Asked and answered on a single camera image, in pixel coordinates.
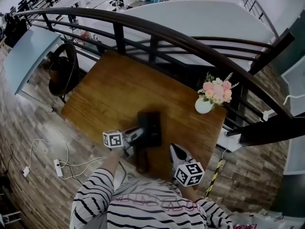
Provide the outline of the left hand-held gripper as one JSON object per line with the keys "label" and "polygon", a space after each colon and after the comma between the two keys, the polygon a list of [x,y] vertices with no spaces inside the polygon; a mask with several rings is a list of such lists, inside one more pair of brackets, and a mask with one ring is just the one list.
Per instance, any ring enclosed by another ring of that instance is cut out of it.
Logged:
{"label": "left hand-held gripper", "polygon": [[133,127],[122,133],[119,130],[112,130],[102,133],[103,143],[109,149],[121,148],[123,150],[124,159],[133,156],[134,152],[140,147],[140,137],[131,140],[131,135],[142,135],[144,129],[142,127]]}

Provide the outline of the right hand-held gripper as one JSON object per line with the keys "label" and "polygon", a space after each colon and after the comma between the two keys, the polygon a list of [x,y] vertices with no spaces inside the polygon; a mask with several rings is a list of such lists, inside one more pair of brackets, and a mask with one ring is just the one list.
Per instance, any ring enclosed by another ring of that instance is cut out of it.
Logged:
{"label": "right hand-held gripper", "polygon": [[[178,144],[170,144],[170,154],[173,165],[177,165],[177,158],[180,160],[189,160],[191,158],[190,152]],[[184,187],[190,187],[198,185],[204,173],[201,163],[193,159],[191,162],[178,165],[174,178]]]}

